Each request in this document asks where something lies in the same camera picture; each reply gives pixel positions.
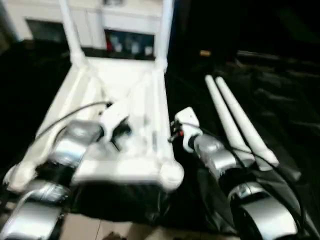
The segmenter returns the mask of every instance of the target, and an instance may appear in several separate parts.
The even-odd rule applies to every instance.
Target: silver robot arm
[[[128,116],[125,105],[116,102],[102,113],[100,121],[72,120],[61,131],[47,160],[36,168],[36,178],[28,183],[2,228],[0,240],[58,239],[72,185],[79,183],[73,181],[75,172],[90,145],[111,140],[115,128]],[[183,169],[172,161],[149,156],[119,161],[105,158],[103,171],[92,172],[90,180],[151,182],[172,191],[183,179]]]
[[[191,107],[177,113],[175,120],[181,124],[184,149],[198,156],[227,196],[235,228],[243,239],[275,240],[298,233],[288,209],[246,174],[219,140],[202,133]],[[239,155],[243,166],[253,163],[250,155],[249,159]]]

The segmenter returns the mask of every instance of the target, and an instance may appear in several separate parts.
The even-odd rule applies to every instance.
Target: black cloth
[[[1,173],[20,161],[34,138],[69,68],[69,54],[55,44],[19,43],[0,56],[5,104]],[[203,70],[175,68],[165,76],[169,117],[191,106],[200,125],[226,140],[206,88]],[[320,108],[318,78],[295,78],[240,68],[220,69],[266,144],[282,165],[298,168],[296,183],[305,208],[320,229]],[[133,221],[194,231],[232,234],[226,198],[201,162],[174,142],[175,159],[184,168],[182,185],[167,193],[155,185],[84,184],[72,211],[109,221]]]

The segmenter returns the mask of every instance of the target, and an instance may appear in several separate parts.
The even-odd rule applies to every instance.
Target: black cable
[[[54,121],[53,123],[51,123],[49,126],[47,126],[41,133],[39,133],[34,139],[33,141],[29,144],[28,149],[31,148],[43,135],[45,135],[47,132],[49,132],[55,125],[57,125],[58,123],[62,122],[63,120],[67,119],[68,117],[93,106],[97,106],[97,105],[105,105],[106,108],[108,106],[110,106],[110,102],[108,101],[97,101],[97,102],[93,102],[84,106],[81,106],[79,108],[77,108],[76,110],[71,111],[70,113],[68,113],[67,115],[59,118],[58,120]],[[18,170],[18,164],[16,163],[14,169],[12,170],[11,176],[9,177],[9,183],[12,181],[12,179],[15,178],[15,175],[17,173]],[[5,206],[8,203],[8,196],[10,194],[10,192],[7,189],[7,185],[2,185],[2,189],[4,189],[5,193],[1,196],[1,203],[0,203],[0,215],[3,213],[3,209],[5,209]]]
[[[300,208],[300,220],[299,220],[299,223],[300,223],[300,228],[301,230],[304,229],[304,226],[305,226],[305,223],[306,223],[306,211],[305,211],[305,208],[303,206],[303,203],[302,203],[302,199],[298,193],[298,190],[296,189],[296,187],[292,184],[292,182],[286,177],[286,175],[279,169],[277,168],[276,166],[274,166],[273,164],[271,164],[270,162],[268,162],[265,158],[263,158],[262,156],[259,156],[258,154],[255,154],[254,152],[250,152],[250,151],[246,151],[246,150],[243,150],[243,149],[239,149],[239,148],[236,148],[236,147],[232,147],[230,146],[228,143],[226,144],[225,141],[221,140],[221,138],[215,134],[213,134],[212,132],[210,132],[209,130],[205,129],[204,127],[200,127],[200,126],[197,126],[197,125],[194,125],[192,123],[188,123],[188,122],[179,122],[180,124],[182,125],[189,125],[191,127],[194,127],[194,128],[197,128],[197,129],[200,129],[202,130],[204,133],[212,136],[212,137],[215,137],[216,139],[218,139],[219,141],[221,141],[225,146],[228,146],[230,149],[232,150],[236,150],[236,151],[241,151],[243,153],[248,153],[248,154],[252,154],[254,155],[256,158],[260,158],[262,159],[265,163],[267,163],[284,181],[285,183],[287,184],[287,186],[291,189],[291,191],[293,192],[298,204],[299,204],[299,208]]]

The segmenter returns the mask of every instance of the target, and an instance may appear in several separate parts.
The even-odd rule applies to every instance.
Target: white rod
[[[217,85],[212,78],[212,76],[205,76],[205,82],[209,89],[211,98],[213,100],[215,109],[219,115],[221,120],[223,129],[225,131],[225,135],[230,143],[230,145],[234,148],[246,151],[235,151],[236,155],[246,164],[250,165],[255,161],[255,158],[251,153],[251,149],[246,145],[244,139],[242,138],[237,125],[235,124],[225,101],[223,100]]]
[[[70,48],[71,62],[80,66],[85,63],[86,57],[80,47],[79,35],[72,19],[68,0],[59,0],[59,4],[63,19],[63,28]]]
[[[170,41],[171,24],[173,18],[173,0],[163,0],[161,26],[157,39],[156,62],[167,68],[167,54]]]
[[[234,116],[234,119],[238,123],[245,139],[252,149],[252,152],[264,158],[270,164],[277,166],[279,164],[277,157],[269,148],[267,148],[265,142],[262,140],[235,96],[232,94],[224,79],[222,77],[217,77],[215,80],[221,94],[230,108],[231,113]],[[271,169],[271,167],[259,157],[256,157],[255,160],[261,170],[266,171]]]

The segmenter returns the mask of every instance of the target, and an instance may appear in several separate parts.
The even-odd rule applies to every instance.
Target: floor
[[[60,240],[103,240],[111,232],[127,240],[238,240],[208,233],[181,231],[163,227],[152,228],[132,222],[111,222],[89,218],[79,214],[66,217]]]

